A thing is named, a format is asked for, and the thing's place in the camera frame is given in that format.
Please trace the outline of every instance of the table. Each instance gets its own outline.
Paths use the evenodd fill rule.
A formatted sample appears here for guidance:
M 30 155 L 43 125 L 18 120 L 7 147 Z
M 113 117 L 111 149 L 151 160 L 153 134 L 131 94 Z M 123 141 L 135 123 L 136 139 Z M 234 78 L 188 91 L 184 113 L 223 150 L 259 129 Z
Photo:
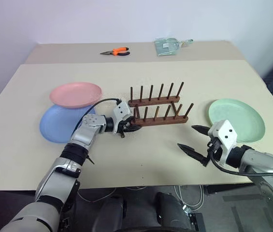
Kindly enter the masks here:
M 128 60 L 94 55 L 126 45 L 131 51 Z M 204 47 L 211 48 L 208 54 Z M 255 108 L 265 122 L 264 137 L 248 145 L 273 154 L 273 96 L 262 79 L 229 42 L 195 42 L 174 57 L 156 57 L 154 52 L 152 43 L 39 45 L 0 94 L 0 190 L 36 189 L 61 154 L 64 144 L 45 140 L 39 123 L 52 106 L 48 98 L 51 90 L 74 81 L 95 83 L 102 88 L 103 98 L 124 100 L 129 99 L 130 86 L 136 98 L 141 85 L 146 96 L 153 84 L 156 96 L 164 83 L 163 95 L 167 95 L 171 82 L 175 93 L 184 81 L 180 94 L 183 112 L 190 103 L 195 104 L 186 124 L 142 128 L 127 133 L 124 139 L 110 133 L 98 135 L 90 151 L 96 164 L 85 162 L 79 177 L 81 188 L 249 182 L 246 177 L 222 173 L 211 164 L 204 168 L 177 143 L 205 154 L 208 137 L 191 125 L 210 126 L 209 105 L 217 99 L 234 98 Z M 96 111 L 109 115 L 113 107 L 112 103 L 100 104 Z M 154 109 L 149 108 L 148 116 Z M 161 107 L 161 114 L 164 110 L 165 106 Z

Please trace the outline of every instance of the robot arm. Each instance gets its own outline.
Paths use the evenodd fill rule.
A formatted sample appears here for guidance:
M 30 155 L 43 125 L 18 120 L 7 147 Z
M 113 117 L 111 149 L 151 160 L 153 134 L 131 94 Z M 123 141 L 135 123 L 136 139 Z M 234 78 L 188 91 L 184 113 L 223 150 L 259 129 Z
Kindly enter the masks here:
M 273 213 L 273 155 L 255 151 L 246 145 L 236 147 L 237 134 L 228 120 L 216 122 L 211 128 L 192 127 L 211 138 L 208 143 L 208 156 L 204 157 L 186 145 L 178 146 L 205 167 L 211 160 L 223 172 L 247 176 L 259 188 Z M 238 168 L 239 172 L 224 169 L 226 164 Z
M 44 176 L 35 194 L 35 202 L 25 206 L 1 232 L 56 232 L 60 213 L 69 210 L 75 200 L 80 182 L 77 181 L 89 150 L 98 133 L 135 131 L 139 127 L 129 128 L 132 116 L 126 102 L 121 102 L 113 110 L 112 117 L 103 115 L 85 115 L 82 125 L 72 134 L 47 174 Z

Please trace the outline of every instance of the orange-handled pliers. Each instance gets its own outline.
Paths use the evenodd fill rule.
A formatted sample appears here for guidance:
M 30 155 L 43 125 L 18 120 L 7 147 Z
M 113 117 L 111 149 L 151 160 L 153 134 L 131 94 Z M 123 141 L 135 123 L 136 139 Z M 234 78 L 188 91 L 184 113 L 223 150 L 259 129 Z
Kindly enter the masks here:
M 117 49 L 113 49 L 112 51 L 102 52 L 100 54 L 102 55 L 114 55 L 114 56 L 127 56 L 130 54 L 130 52 L 124 52 L 128 51 L 128 47 L 120 47 Z

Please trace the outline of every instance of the dark brown dowel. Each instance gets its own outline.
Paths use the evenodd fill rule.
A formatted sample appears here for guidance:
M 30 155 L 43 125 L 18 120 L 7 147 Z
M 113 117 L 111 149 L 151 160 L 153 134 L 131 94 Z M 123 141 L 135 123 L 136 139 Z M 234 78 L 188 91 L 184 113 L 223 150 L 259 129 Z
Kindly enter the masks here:
M 168 98 L 170 98 L 170 94 L 171 94 L 171 91 L 172 91 L 173 85 L 174 85 L 174 83 L 172 83 L 172 84 L 171 84 L 169 94 L 167 95 L 167 99 L 168 99 Z
M 174 102 L 172 101 L 171 104 L 172 104 L 172 108 L 173 108 L 174 114 L 176 114 L 177 110 L 176 110 L 176 106 L 175 106 Z
M 134 116 L 134 122 L 135 122 L 135 119 L 136 119 L 136 109 L 133 108 L 133 116 Z
M 166 120 L 167 115 L 169 114 L 170 108 L 171 108 L 171 105 L 169 105 L 169 107 L 167 107 L 167 110 L 166 110 L 166 113 L 165 113 L 165 116 L 164 116 L 164 120 Z
M 146 108 L 145 108 L 144 122 L 146 122 L 146 118 L 147 118 L 147 111 L 148 111 L 148 106 L 146 106 Z
M 161 97 L 161 94 L 162 94 L 162 90 L 163 90 L 163 86 L 164 86 L 164 84 L 161 85 L 161 89 L 160 89 L 160 93 L 159 93 L 159 96 L 158 96 L 158 100 L 160 100 L 160 97 Z
M 179 115 L 179 111 L 180 111 L 182 106 L 183 106 L 182 104 L 179 105 L 178 110 L 175 113 L 174 119 Z
M 133 101 L 133 87 L 131 87 L 131 102 Z
M 137 118 L 141 118 L 140 117 L 140 110 L 138 109 L 138 105 L 136 105 L 135 108 L 136 108 Z
M 181 83 L 181 85 L 180 85 L 180 87 L 179 87 L 179 90 L 178 90 L 178 92 L 177 92 L 176 98 L 178 98 L 178 96 L 179 96 L 179 94 L 180 94 L 180 91 L 181 91 L 183 85 L 184 85 L 184 82 Z
M 155 117 L 154 117 L 154 121 L 156 120 L 156 117 L 158 116 L 159 108 L 160 108 L 160 107 L 157 106 L 156 113 L 155 113 Z
M 187 112 L 186 112 L 184 118 L 186 118 L 186 117 L 188 116 L 188 114 L 189 114 L 190 110 L 192 109 L 193 105 L 194 105 L 194 104 L 191 103 L 191 105 L 189 106 L 189 109 L 187 110 Z
M 141 97 L 140 97 L 140 102 L 142 102 L 142 98 L 143 98 L 143 86 L 141 86 Z
M 154 89 L 154 86 L 153 85 L 151 85 L 151 87 L 150 87 L 150 94 L 149 94 L 149 100 L 151 101 L 151 95 L 152 95 L 152 90 Z

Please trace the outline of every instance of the floor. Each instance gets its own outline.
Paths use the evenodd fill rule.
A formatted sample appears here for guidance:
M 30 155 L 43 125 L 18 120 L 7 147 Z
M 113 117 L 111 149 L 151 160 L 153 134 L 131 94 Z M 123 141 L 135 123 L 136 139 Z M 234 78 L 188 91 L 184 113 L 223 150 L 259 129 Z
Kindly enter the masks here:
M 182 186 L 185 202 L 199 201 L 198 186 Z M 80 193 L 88 200 L 96 200 L 113 188 L 84 189 Z M 166 192 L 175 195 L 173 186 L 146 187 L 142 190 L 117 188 L 114 194 L 120 194 L 128 202 L 127 216 L 123 228 L 136 226 L 158 226 L 153 207 L 155 194 Z M 26 204 L 33 201 L 33 191 L 27 195 L 16 191 L 0 191 L 0 228 Z M 88 203 L 77 197 L 75 232 L 91 231 L 103 200 Z M 255 186 L 238 188 L 216 194 L 205 195 L 204 205 L 198 211 L 203 214 L 207 232 L 273 232 L 273 220 L 265 201 Z

